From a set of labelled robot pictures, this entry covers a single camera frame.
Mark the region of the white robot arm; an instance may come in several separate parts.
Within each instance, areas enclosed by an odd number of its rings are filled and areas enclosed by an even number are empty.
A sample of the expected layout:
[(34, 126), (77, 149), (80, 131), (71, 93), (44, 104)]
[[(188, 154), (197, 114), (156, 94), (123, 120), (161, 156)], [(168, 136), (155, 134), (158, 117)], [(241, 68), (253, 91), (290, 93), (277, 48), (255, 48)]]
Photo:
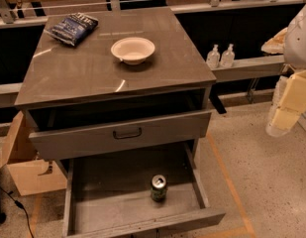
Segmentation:
[(287, 134), (306, 111), (306, 4), (289, 23), (265, 42), (261, 50), (284, 55), (284, 63), (294, 70), (277, 82), (266, 125), (272, 137)]

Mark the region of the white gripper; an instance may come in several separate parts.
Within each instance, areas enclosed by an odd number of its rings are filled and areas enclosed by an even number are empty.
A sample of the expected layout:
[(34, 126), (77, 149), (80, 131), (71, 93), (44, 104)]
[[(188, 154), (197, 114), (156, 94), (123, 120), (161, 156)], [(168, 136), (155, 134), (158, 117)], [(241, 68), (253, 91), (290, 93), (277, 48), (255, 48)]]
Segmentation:
[(282, 76), (275, 87), (266, 133), (271, 137), (286, 135), (305, 111), (306, 70), (295, 72), (289, 77)]

